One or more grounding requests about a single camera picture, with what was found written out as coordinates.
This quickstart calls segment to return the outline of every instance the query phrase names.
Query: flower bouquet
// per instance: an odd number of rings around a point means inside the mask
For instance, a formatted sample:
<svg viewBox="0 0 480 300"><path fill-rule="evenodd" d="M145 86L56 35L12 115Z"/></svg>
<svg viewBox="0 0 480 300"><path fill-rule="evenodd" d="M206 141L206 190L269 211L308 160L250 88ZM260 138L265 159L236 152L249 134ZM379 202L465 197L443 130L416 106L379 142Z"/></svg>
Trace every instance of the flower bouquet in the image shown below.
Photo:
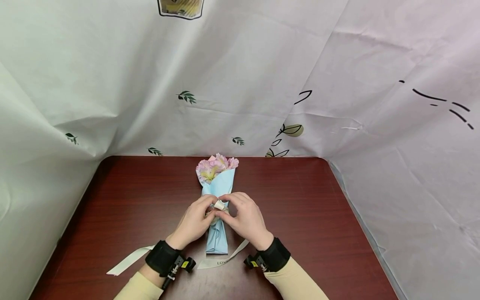
<svg viewBox="0 0 480 300"><path fill-rule="evenodd" d="M196 173L202 185L202 195L211 194L220 197L232 192L235 168L238 167L238 159L217 153L208 160L202 160L197 165ZM227 236L223 221L216 218L208 231L207 254L228 254Z"/></svg>

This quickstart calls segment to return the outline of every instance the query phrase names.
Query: pink flower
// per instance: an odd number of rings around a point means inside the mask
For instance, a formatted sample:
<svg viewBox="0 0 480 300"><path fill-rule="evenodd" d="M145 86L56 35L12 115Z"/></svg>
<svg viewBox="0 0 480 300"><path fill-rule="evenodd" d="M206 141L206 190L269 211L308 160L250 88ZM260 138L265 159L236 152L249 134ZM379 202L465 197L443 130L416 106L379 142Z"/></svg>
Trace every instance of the pink flower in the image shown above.
<svg viewBox="0 0 480 300"><path fill-rule="evenodd" d="M228 169L231 170L231 169L235 169L236 167L239 166L239 160L234 158L234 157L230 157L228 159Z"/></svg>
<svg viewBox="0 0 480 300"><path fill-rule="evenodd" d="M217 153L208 160L202 160L198 163L195 171L200 182L210 184L212 180L221 172L238 167L239 160L231 157L227 159L225 156Z"/></svg>

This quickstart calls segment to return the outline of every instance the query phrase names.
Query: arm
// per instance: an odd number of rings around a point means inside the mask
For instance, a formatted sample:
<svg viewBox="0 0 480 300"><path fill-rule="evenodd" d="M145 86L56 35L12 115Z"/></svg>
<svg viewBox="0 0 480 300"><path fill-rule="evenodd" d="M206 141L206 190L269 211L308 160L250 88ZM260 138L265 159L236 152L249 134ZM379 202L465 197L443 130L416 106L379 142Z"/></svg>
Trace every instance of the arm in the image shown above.
<svg viewBox="0 0 480 300"><path fill-rule="evenodd" d="M223 195L220 199L230 201L238 213L232 217L225 212L215 211L216 216L252 243L258 251L265 251L272 245L274 236L267 230L259 207L247 194L236 192ZM277 272L265 272L265 277L278 289L284 300L328 300L292 257Z"/></svg>
<svg viewBox="0 0 480 300"><path fill-rule="evenodd" d="M278 272L265 272L265 277L280 292L283 299L328 300L325 293L308 276L302 267L290 257Z"/></svg>
<svg viewBox="0 0 480 300"><path fill-rule="evenodd" d="M192 203L183 215L177 229L165 242L173 249L183 250L188 244L201 237L215 218L215 214L205 212L211 204L217 202L212 195L204 195ZM123 287L114 300L158 300L163 290L160 288L165 277L144 264L142 268Z"/></svg>

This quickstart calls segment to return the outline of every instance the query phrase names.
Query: beige sleeve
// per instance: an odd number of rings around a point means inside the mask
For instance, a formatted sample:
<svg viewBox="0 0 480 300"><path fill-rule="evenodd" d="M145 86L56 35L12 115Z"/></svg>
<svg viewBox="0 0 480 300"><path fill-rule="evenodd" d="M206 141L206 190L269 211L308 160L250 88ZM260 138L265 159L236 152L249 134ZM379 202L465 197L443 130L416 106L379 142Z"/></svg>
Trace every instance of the beige sleeve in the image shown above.
<svg viewBox="0 0 480 300"><path fill-rule="evenodd" d="M162 293L161 288L137 272L114 300L158 300Z"/></svg>
<svg viewBox="0 0 480 300"><path fill-rule="evenodd" d="M264 274L268 281L278 289L284 300L328 300L325 293L293 257L290 257L280 271Z"/></svg>

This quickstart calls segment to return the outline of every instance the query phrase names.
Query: wrist strap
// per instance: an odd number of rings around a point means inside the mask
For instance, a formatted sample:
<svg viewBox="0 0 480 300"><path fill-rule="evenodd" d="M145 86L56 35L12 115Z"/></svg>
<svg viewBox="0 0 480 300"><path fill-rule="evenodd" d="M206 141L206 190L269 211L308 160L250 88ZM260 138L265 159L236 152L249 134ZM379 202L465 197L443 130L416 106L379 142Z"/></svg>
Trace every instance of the wrist strap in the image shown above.
<svg viewBox="0 0 480 300"><path fill-rule="evenodd" d="M167 242L161 240L147 255L145 262L158 272L160 277L167 277L179 255L180 250L173 249Z"/></svg>
<svg viewBox="0 0 480 300"><path fill-rule="evenodd" d="M270 247L265 251L259 251L257 255L263 259L270 272L280 271L290 259L290 252L278 238L274 238Z"/></svg>

